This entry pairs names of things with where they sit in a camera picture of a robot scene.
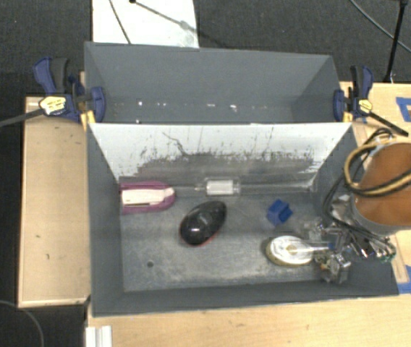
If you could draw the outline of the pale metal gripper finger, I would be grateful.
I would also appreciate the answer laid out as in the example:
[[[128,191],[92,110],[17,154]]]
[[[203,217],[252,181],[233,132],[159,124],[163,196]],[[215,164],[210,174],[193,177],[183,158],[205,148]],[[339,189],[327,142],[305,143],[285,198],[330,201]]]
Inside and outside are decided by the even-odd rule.
[[[332,220],[316,218],[315,220],[304,222],[298,229],[298,234],[302,239],[323,239],[326,238],[333,228]]]
[[[321,277],[327,283],[342,284],[348,280],[351,262],[341,252],[335,250],[333,244],[328,242],[309,244],[302,253],[309,255],[318,263]]]

